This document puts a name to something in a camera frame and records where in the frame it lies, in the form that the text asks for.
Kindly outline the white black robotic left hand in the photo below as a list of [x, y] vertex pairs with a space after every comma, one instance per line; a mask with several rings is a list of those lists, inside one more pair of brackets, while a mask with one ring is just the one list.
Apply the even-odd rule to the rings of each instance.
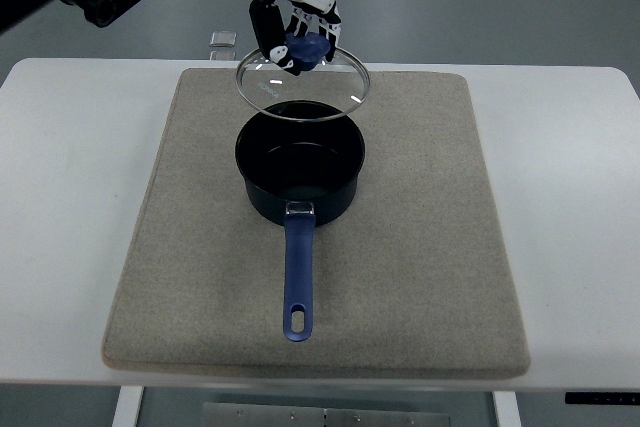
[[294, 76], [304, 70], [289, 40], [306, 37], [312, 24], [328, 43], [324, 58], [333, 59], [341, 34], [336, 0], [253, 0], [249, 15], [260, 52], [282, 70]]

